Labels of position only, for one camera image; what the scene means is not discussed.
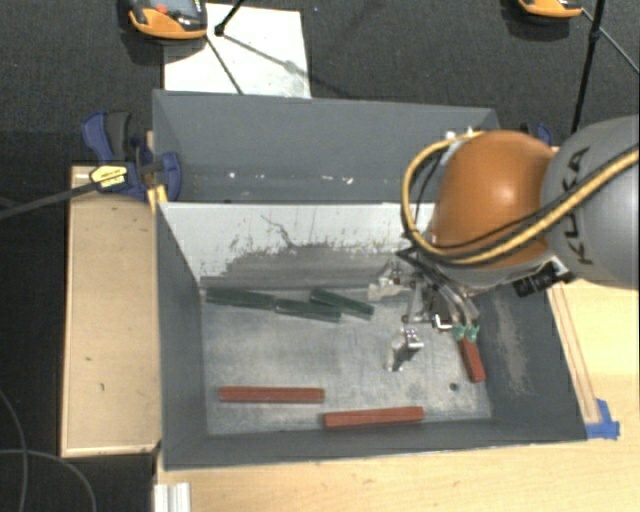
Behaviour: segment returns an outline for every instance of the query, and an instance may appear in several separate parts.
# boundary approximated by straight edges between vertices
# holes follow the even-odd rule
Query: black stand pole
[[[214,29],[213,29],[213,33],[218,36],[221,37],[224,35],[224,28],[227,26],[227,23],[229,23],[229,21],[231,21],[231,18],[233,18],[233,15],[238,12],[238,9],[240,9],[240,6],[245,2],[245,0],[238,0],[235,5],[231,8],[231,10],[229,11],[229,14],[227,14],[227,16],[225,17],[225,19],[223,19],[220,23],[218,23]]]
[[[571,133],[575,133],[580,125],[580,117],[582,116],[582,105],[584,104],[584,96],[587,92],[587,83],[589,82],[589,73],[591,72],[591,64],[593,63],[593,54],[596,51],[596,43],[602,34],[600,24],[602,23],[602,14],[604,13],[604,1],[598,0],[596,3],[596,12],[591,23],[589,31],[589,47],[587,48],[587,58],[584,61],[582,70],[582,81],[580,82],[580,92],[578,93],[578,101],[576,102],[576,110],[573,114],[573,125]]]

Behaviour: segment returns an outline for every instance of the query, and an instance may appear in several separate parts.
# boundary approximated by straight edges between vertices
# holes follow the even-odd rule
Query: blue tape
[[[589,439],[612,439],[616,441],[620,436],[620,422],[611,419],[609,406],[604,400],[596,398],[598,409],[600,410],[600,423],[591,423],[585,425],[587,437]]]

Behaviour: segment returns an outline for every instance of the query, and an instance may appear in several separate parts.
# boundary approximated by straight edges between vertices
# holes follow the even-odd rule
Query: wooden table
[[[91,194],[71,205],[65,457],[151,451],[160,439],[151,228],[150,209],[122,197]],[[616,442],[171,473],[160,468],[157,480],[189,482],[194,512],[636,510],[638,294],[583,281],[563,286],[562,293],[564,321],[571,317],[590,376],[581,375],[574,354],[576,378],[581,387],[590,383],[620,421]]]

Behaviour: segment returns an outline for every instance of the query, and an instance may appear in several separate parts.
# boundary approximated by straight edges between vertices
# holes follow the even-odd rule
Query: small red object
[[[467,337],[464,336],[460,341],[458,341],[458,348],[460,349],[460,355],[462,356],[464,366],[467,369],[469,380],[473,383],[484,381],[487,376],[484,372],[482,359],[480,359],[478,345],[470,342]]]
[[[359,411],[329,412],[324,415],[326,429],[396,425],[424,419],[422,407],[393,407],[390,409],[365,409]]]
[[[324,402],[324,389],[224,386],[218,389],[218,398],[221,402],[317,404]]]

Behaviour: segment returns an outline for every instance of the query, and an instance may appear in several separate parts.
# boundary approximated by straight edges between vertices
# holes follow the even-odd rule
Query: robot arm
[[[424,150],[405,175],[403,219],[421,261],[468,294],[509,282],[535,290],[567,270],[638,287],[637,115],[586,128],[557,153],[519,132],[462,139],[424,232],[411,216],[410,190],[451,141]]]

